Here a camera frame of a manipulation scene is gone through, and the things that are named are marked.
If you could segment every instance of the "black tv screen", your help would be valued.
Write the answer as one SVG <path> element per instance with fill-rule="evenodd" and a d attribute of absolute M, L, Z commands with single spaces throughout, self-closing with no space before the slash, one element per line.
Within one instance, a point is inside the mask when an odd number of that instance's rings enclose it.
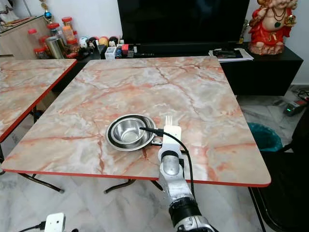
<path fill-rule="evenodd" d="M 126 43 L 236 42 L 249 0 L 118 0 Z"/>

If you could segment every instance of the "metal bowl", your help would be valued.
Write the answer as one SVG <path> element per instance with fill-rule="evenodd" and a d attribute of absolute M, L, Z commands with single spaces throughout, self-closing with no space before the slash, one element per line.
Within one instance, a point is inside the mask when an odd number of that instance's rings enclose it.
<path fill-rule="evenodd" d="M 135 144 L 145 134 L 140 127 L 146 127 L 145 123 L 134 117 L 127 117 L 116 122 L 111 129 L 112 139 L 119 144 Z"/>
<path fill-rule="evenodd" d="M 155 122 L 149 117 L 146 117 L 146 116 L 143 116 L 143 115 L 136 115 L 136 114 L 125 115 L 125 116 L 119 117 L 118 119 L 116 119 L 114 122 L 112 122 L 108 126 L 108 128 L 105 131 L 106 141 L 113 148 L 115 148 L 119 151 L 135 151 L 135 150 L 138 150 L 138 149 L 141 149 L 141 148 L 147 146 L 153 140 L 153 138 L 155 136 L 153 133 L 147 132 L 147 131 L 145 131 L 144 135 L 139 140 L 137 140 L 135 143 L 132 143 L 132 144 L 120 144 L 112 138 L 111 132 L 112 132 L 112 128 L 114 127 L 114 125 L 116 123 L 120 122 L 121 120 L 126 119 L 126 118 L 139 119 L 145 124 L 146 127 L 156 129 Z"/>

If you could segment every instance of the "marble tabletop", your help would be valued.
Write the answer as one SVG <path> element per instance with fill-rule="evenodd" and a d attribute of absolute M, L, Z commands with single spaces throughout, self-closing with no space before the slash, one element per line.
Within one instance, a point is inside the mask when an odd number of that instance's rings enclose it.
<path fill-rule="evenodd" d="M 215 58 L 93 60 L 13 149 L 7 172 L 158 179 L 158 147 L 122 152 L 105 130 L 126 114 L 182 128 L 194 181 L 263 187 L 270 175 Z M 185 177 L 189 179 L 186 156 Z"/>
<path fill-rule="evenodd" d="M 75 65 L 74 59 L 0 63 L 0 142 Z"/>

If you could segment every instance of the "paper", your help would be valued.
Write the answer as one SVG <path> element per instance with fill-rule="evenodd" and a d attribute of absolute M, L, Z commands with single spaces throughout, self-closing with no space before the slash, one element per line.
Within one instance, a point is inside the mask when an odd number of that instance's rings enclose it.
<path fill-rule="evenodd" d="M 248 61 L 248 60 L 254 60 L 254 58 L 252 56 L 250 56 L 250 54 L 248 52 L 246 52 L 245 49 L 243 48 L 235 48 L 234 50 L 239 50 L 241 55 L 242 55 L 242 58 L 219 58 L 219 62 L 220 63 L 227 63 L 227 62 L 237 62 L 237 61 Z M 216 57 L 213 55 L 213 51 L 210 50 L 209 51 L 209 55 L 211 57 Z"/>

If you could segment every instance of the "red table edge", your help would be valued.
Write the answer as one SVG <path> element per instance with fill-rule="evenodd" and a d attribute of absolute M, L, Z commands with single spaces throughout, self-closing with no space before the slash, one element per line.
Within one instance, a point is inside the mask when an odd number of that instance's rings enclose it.
<path fill-rule="evenodd" d="M 25 174 L 43 174 L 43 175 L 65 175 L 65 176 L 79 176 L 79 177 L 104 177 L 104 178 L 115 178 L 115 179 L 135 179 L 135 180 L 159 180 L 155 177 L 143 177 L 143 176 L 126 176 L 126 175 L 103 175 L 103 174 L 82 174 L 82 173 L 58 173 L 58 172 L 42 172 L 42 171 L 22 171 L 22 170 L 11 170 L 5 169 L 6 172 L 11 173 L 25 173 Z M 266 184 L 246 184 L 246 183 L 231 183 L 221 181 L 204 181 L 204 180 L 193 180 L 196 184 L 211 184 L 211 185 L 226 185 L 226 186 L 237 186 L 237 187 L 253 187 L 253 188 L 264 188 L 270 185 L 271 181 Z"/>
<path fill-rule="evenodd" d="M 75 66 L 77 63 L 77 60 L 75 60 L 62 74 L 61 76 L 55 80 L 54 83 L 50 85 L 50 87 L 45 90 L 45 92 L 38 97 L 37 100 L 33 102 L 32 105 L 29 106 L 29 108 L 21 114 L 21 116 L 18 117 L 18 119 L 0 136 L 0 143 L 2 143 L 7 136 L 18 126 L 18 124 L 24 120 L 24 118 L 29 114 L 29 112 L 50 92 L 50 90 Z"/>

